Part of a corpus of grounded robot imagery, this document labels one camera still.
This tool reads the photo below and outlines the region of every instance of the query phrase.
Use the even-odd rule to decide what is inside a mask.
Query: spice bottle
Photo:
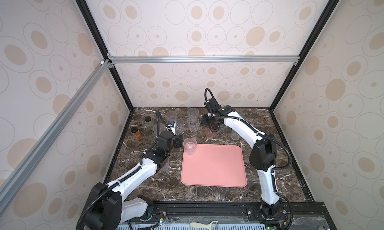
[[[131,128],[131,132],[132,132],[133,136],[135,136],[135,138],[138,141],[141,141],[142,136],[141,136],[141,133],[140,133],[140,131],[139,131],[139,129],[137,127],[132,127]]]
[[[150,116],[146,116],[144,118],[144,121],[145,121],[146,128],[148,127],[149,129],[151,129],[152,128],[152,118]]]

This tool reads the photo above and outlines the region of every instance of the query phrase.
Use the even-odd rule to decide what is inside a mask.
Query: wall
[[[0,0],[0,185],[100,60],[73,0]]]
[[[75,229],[90,189],[106,174],[128,117],[108,70],[0,218],[0,230]]]
[[[208,87],[222,105],[267,107],[292,65],[292,62],[240,62],[116,64],[116,67],[134,106],[204,107],[204,89]]]
[[[275,110],[339,230],[384,222],[384,0],[341,0]]]
[[[117,56],[299,54],[328,2],[328,0],[87,1],[109,52]],[[214,92],[224,91],[222,102],[239,107],[270,106],[277,89],[285,79],[281,71],[285,71],[283,68],[290,68],[292,63],[283,64],[279,69],[273,68],[278,63],[262,63],[267,65],[265,74],[262,75],[256,73],[261,64],[252,63],[246,66],[249,73],[235,74],[245,64],[216,64],[216,74],[203,74],[212,64],[194,65],[199,74],[185,73],[193,64],[151,64],[147,68],[153,68],[156,73],[148,76],[138,74],[138,70],[141,72],[141,64],[133,64],[133,67],[119,65],[119,67],[120,72],[126,73],[121,74],[121,77],[126,79],[127,92],[133,105],[137,107],[202,106],[204,98],[201,94],[208,82],[215,82],[210,83],[215,88]],[[278,77],[271,76],[274,70],[277,70]],[[224,71],[233,71],[234,76],[225,74]],[[159,80],[168,81],[165,84],[169,86],[163,86]],[[147,85],[148,81],[153,82],[153,87]],[[179,81],[183,81],[182,86],[176,84]],[[237,81],[243,82],[243,85],[236,86]],[[177,97],[179,90],[184,91],[183,97]],[[155,99],[150,97],[152,91],[156,91]],[[243,97],[251,94],[254,95],[253,98]]]

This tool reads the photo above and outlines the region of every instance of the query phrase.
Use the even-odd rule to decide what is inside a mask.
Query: white arm segment
[[[114,183],[119,182],[120,179],[124,178],[126,175],[133,172],[138,166],[140,166],[140,164],[137,164],[131,170],[127,171],[124,175],[122,175],[121,177],[119,177],[114,181],[109,182],[107,185],[111,186]],[[135,198],[133,200],[126,201],[126,202],[124,202],[124,200],[144,180],[153,176],[156,173],[156,170],[157,170],[157,164],[155,164],[151,159],[144,158],[143,164],[141,165],[141,169],[138,170],[138,172],[136,172],[133,176],[131,176],[124,182],[121,182],[119,186],[115,187],[112,190],[114,192],[120,192],[120,195],[122,196],[122,200],[123,200],[122,208],[121,208],[122,213],[121,213],[120,223],[125,222],[129,219],[132,219],[134,217],[140,217],[145,213],[147,209],[147,203],[144,200],[140,198]]]
[[[228,113],[228,116],[241,117],[237,112],[230,112]],[[239,120],[226,118],[224,119],[224,124],[237,132],[237,134],[239,134],[249,144],[249,146],[251,146],[251,148],[253,148],[256,140],[263,139],[261,136],[256,135],[252,129],[250,129],[247,125]],[[260,179],[260,185],[262,187],[262,199],[269,205],[275,204],[279,200],[279,196],[276,195],[273,189],[272,175],[274,175],[274,173],[271,173],[271,169],[273,167],[275,167],[275,165],[271,165],[267,171],[257,170]]]

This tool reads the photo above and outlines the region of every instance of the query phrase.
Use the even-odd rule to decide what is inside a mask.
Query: metal bar
[[[301,189],[302,189],[302,191],[303,191],[303,193],[304,193],[305,198],[306,198],[307,200],[310,200],[310,201],[314,202],[313,195],[312,195],[312,193],[311,193],[311,191],[310,191],[310,189],[309,189],[309,187],[308,187],[308,185],[307,185],[307,182],[306,182],[305,179],[304,179],[304,176],[303,176],[303,174],[302,174],[302,172],[301,172],[301,170],[300,170],[299,165],[298,165],[297,162],[296,162],[296,159],[295,159],[295,157],[294,157],[294,155],[293,155],[293,153],[292,153],[292,150],[291,150],[291,148],[289,147],[287,140],[285,139],[285,136],[284,136],[284,134],[283,134],[283,131],[281,130],[280,125],[279,125],[279,123],[277,122],[277,119],[276,119],[276,117],[275,117],[275,114],[273,113],[273,111],[272,111],[271,109],[269,109],[268,111],[269,111],[269,114],[270,114],[271,117],[272,117],[272,121],[273,121],[273,123],[275,124],[276,130],[277,130],[277,132],[279,133],[279,136],[280,136],[280,138],[281,138],[281,141],[283,142],[284,146],[286,146],[286,147],[288,148],[288,151],[290,152],[290,154],[291,154],[291,156],[292,156],[292,167],[293,167],[293,170],[294,170],[295,173],[296,173],[297,180],[299,180],[299,183],[300,183],[300,186],[301,186]]]
[[[60,135],[61,131],[75,114],[76,110],[88,96],[93,86],[100,79],[104,70],[108,68],[108,60],[104,60],[102,65],[99,65],[93,73],[88,77],[85,83],[80,87],[77,93],[73,96],[64,110],[56,117],[55,121],[50,125],[45,134],[40,137],[29,155],[24,158],[22,163],[13,171],[12,175],[7,180],[5,186],[0,191],[0,216],[3,214],[12,199],[22,188],[25,181],[32,174],[33,170],[39,164],[46,152],[52,146],[53,142]]]
[[[132,111],[130,111],[129,113],[129,116],[128,116],[128,119],[127,119],[127,122],[125,123],[125,126],[122,130],[122,133],[121,133],[121,137],[119,139],[119,143],[118,143],[118,146],[115,150],[115,153],[113,154],[113,157],[112,157],[112,161],[111,161],[111,164],[109,165],[108,167],[108,171],[107,171],[107,174],[105,175],[105,178],[104,178],[104,184],[107,184],[110,180],[109,178],[111,177],[111,174],[112,174],[112,170],[116,164],[116,160],[118,158],[118,155],[119,155],[119,152],[121,150],[121,146],[122,146],[122,143],[124,141],[124,138],[127,134],[127,131],[128,131],[128,128],[129,128],[129,124],[131,123],[131,120],[132,120],[132,117],[133,117],[133,113],[135,112],[135,108],[133,108]]]
[[[317,21],[316,25],[314,26],[308,40],[305,42],[305,45],[303,49],[301,50],[299,56],[300,59],[297,62],[297,64],[294,64],[288,73],[287,78],[285,79],[284,83],[281,85],[281,88],[279,89],[279,92],[277,93],[275,99],[273,100],[270,108],[272,111],[275,110],[277,104],[279,103],[280,99],[283,97],[286,89],[290,85],[291,81],[293,80],[296,72],[299,70],[301,64],[305,60],[306,56],[309,54],[312,46],[316,42],[317,38],[319,37],[321,31],[323,30],[325,24],[329,20],[329,17],[331,16],[333,10],[337,6],[340,0],[329,0],[327,5],[325,6],[323,12],[321,13],[321,16],[319,20]]]
[[[297,62],[297,55],[256,55],[256,56],[113,56],[113,64],[127,63],[193,63],[193,62]]]
[[[96,25],[96,22],[93,19],[92,13],[89,10],[89,7],[88,7],[86,1],[85,0],[75,0],[75,1],[76,1],[77,5],[79,6],[81,13],[83,14],[84,20],[87,23],[88,28],[89,28],[97,46],[99,47],[101,54],[103,55],[103,57],[105,59],[109,59],[108,49],[107,49],[107,47],[103,41],[103,38],[102,38],[100,31]],[[128,109],[130,111],[132,111],[133,110],[132,102],[129,99],[127,91],[125,90],[125,88],[122,84],[122,80],[120,79],[120,76],[119,76],[114,65],[112,65],[112,68],[110,69],[110,71],[111,71],[111,74],[113,76],[113,79],[115,80],[115,82],[116,82],[116,84],[120,90],[122,98],[124,99],[125,103],[128,106]]]

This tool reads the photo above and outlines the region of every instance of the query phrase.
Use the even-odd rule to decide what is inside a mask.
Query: silver horizontal bar
[[[4,184],[4,187],[0,191],[0,216],[11,203],[12,199],[16,196],[17,192],[22,188],[25,181],[28,179],[33,170],[39,164],[40,160],[52,146],[56,138],[60,135],[61,131],[73,117],[76,110],[83,103],[84,99],[91,92],[93,86],[100,79],[105,69],[108,69],[109,65],[109,61],[104,60],[103,64],[99,65],[92,72],[85,83],[68,102],[64,110],[56,117],[56,119],[45,131],[43,136],[40,137],[29,154],[9,176],[8,180]]]
[[[297,62],[298,55],[239,56],[112,56],[113,64],[127,63],[202,63],[202,62]]]

